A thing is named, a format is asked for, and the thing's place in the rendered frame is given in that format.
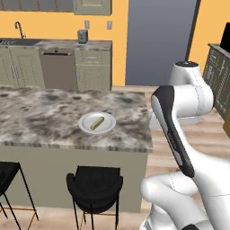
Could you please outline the white round plate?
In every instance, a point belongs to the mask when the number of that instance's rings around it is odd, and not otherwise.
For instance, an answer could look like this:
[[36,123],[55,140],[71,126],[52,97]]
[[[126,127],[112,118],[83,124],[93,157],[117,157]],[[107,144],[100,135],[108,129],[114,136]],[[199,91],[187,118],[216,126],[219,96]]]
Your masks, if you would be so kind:
[[[91,130],[90,126],[100,117],[104,117],[104,122],[95,130]],[[99,135],[113,130],[116,126],[116,120],[107,112],[90,112],[80,118],[78,126],[86,133]]]

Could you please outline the beige kitchen island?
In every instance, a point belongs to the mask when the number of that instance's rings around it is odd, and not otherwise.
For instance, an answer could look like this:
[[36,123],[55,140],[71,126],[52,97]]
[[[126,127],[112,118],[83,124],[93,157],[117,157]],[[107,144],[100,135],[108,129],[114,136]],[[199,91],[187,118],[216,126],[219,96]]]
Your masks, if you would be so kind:
[[[116,120],[108,133],[92,135],[78,125],[89,112]],[[141,208],[139,183],[153,150],[143,93],[0,88],[0,161],[21,164],[33,204],[70,208],[66,175],[79,165],[118,167],[124,178],[122,211]]]

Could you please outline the black appliance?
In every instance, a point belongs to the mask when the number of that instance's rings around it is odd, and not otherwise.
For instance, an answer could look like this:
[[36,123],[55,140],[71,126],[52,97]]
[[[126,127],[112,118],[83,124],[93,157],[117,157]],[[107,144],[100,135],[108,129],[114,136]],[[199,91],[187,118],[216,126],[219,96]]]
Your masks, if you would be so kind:
[[230,53],[230,22],[225,26],[220,47]]

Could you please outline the steel sink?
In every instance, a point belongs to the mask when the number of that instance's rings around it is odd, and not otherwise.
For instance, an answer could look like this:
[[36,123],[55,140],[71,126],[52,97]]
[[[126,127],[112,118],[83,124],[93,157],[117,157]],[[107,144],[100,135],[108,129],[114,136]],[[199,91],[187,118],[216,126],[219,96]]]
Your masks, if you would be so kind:
[[33,46],[39,42],[40,40],[7,39],[7,38],[0,39],[0,45],[3,46]]

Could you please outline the dark green cupboard unit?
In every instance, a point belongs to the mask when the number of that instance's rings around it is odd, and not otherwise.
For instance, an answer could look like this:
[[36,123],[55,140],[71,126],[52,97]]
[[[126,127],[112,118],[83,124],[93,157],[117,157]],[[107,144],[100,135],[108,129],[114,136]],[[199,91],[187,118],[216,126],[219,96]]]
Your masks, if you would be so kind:
[[214,107],[226,119],[230,109],[230,53],[218,44],[209,44],[203,78],[213,91]]

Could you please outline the beige base cupboard run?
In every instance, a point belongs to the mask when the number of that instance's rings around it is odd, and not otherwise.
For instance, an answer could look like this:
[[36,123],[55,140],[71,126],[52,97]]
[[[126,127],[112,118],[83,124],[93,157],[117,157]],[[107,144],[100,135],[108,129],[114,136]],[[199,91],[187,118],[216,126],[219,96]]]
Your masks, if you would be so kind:
[[33,48],[0,48],[0,85],[44,88],[40,53]]

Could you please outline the pale green butter stick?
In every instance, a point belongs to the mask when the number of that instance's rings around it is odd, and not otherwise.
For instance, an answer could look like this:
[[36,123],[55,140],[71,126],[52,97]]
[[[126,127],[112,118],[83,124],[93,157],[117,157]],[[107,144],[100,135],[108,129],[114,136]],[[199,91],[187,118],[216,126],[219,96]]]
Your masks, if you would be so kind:
[[104,122],[104,117],[98,118],[91,126],[91,130],[95,130],[97,127],[99,127]]

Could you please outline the black bar stool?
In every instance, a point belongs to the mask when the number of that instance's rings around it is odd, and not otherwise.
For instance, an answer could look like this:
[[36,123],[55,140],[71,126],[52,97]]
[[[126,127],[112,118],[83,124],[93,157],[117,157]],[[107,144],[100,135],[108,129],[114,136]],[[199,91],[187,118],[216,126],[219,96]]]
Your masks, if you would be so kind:
[[119,230],[119,193],[123,186],[120,168],[102,166],[78,165],[75,173],[66,175],[66,186],[73,200],[76,229],[81,230],[78,223],[76,208],[83,211],[82,222],[86,223],[86,214],[91,216],[104,215],[113,205],[116,205],[115,230]]
[[28,229],[30,230],[31,228],[31,224],[34,218],[37,218],[37,220],[39,220],[39,216],[38,216],[38,212],[37,209],[35,208],[30,190],[29,190],[29,186],[28,183],[25,179],[22,167],[20,163],[15,163],[15,162],[0,162],[0,198],[4,197],[7,206],[4,207],[2,205],[2,203],[0,202],[0,213],[3,212],[5,218],[8,218],[7,214],[6,214],[6,210],[9,209],[13,215],[14,221],[16,223],[16,225],[18,226],[19,230],[22,230],[16,215],[14,214],[15,210],[19,210],[19,208],[13,208],[9,202],[9,199],[6,196],[6,191],[8,190],[9,186],[11,185],[11,183],[13,182],[13,179],[15,178],[17,173],[21,173],[22,176],[22,180],[23,183],[25,185],[25,189],[27,190],[27,193],[29,195],[29,199],[31,201],[31,208],[22,208],[23,211],[32,211],[33,212],[33,216],[31,218],[31,221],[29,223]]

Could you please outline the steel dishwasher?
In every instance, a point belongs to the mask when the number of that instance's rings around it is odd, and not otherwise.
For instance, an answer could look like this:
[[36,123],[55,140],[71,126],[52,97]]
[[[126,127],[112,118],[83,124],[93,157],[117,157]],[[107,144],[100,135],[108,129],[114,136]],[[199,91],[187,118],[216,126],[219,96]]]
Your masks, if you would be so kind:
[[71,49],[41,49],[40,63],[49,89],[76,90],[75,53]]

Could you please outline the grey wall cupboard run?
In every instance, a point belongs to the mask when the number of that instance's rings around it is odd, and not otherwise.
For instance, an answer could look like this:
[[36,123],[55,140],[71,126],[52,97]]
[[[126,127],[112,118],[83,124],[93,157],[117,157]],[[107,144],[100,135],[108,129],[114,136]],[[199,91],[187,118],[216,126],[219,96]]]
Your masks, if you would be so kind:
[[73,0],[0,0],[0,11],[73,12]]

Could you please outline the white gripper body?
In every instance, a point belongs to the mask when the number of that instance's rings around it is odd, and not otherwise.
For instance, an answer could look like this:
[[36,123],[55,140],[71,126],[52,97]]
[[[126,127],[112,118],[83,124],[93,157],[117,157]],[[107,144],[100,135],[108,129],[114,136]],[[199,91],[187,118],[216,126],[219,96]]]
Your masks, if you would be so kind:
[[150,129],[159,129],[161,127],[157,117],[153,112],[151,112],[149,117],[149,128]]

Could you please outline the grey toaster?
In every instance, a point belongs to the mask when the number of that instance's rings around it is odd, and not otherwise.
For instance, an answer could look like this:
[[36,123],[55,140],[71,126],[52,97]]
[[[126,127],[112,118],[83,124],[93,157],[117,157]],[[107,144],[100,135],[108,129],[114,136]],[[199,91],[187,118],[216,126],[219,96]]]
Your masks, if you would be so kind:
[[86,44],[88,41],[88,30],[78,30],[77,39],[80,44]]

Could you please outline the grey fridge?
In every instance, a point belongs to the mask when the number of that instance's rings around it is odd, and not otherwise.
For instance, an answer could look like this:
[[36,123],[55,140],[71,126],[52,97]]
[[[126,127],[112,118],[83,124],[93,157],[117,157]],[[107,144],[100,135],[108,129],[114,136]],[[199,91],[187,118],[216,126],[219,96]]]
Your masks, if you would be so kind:
[[170,82],[173,65],[189,58],[200,0],[129,0],[126,84]]

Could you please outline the beige drawer cupboard unit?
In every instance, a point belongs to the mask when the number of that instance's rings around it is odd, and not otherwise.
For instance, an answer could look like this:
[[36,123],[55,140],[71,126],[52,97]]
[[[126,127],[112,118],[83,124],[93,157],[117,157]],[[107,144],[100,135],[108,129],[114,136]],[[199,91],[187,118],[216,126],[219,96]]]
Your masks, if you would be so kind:
[[76,49],[75,66],[79,91],[111,90],[111,49]]

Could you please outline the beige wall cupboard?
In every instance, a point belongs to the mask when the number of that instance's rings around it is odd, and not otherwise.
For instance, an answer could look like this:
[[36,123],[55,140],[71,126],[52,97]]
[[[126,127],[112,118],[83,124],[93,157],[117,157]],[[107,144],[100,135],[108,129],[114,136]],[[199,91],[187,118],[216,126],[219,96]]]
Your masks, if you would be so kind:
[[112,0],[73,0],[74,14],[111,15]]

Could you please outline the steel sink tap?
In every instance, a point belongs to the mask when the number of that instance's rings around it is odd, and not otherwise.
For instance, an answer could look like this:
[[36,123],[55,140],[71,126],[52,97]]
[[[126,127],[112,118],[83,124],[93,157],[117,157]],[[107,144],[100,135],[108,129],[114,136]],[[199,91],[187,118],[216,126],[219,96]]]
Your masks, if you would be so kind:
[[21,26],[20,22],[15,22],[14,23],[14,28],[19,30],[21,39],[24,39],[25,35],[22,32],[22,26]]

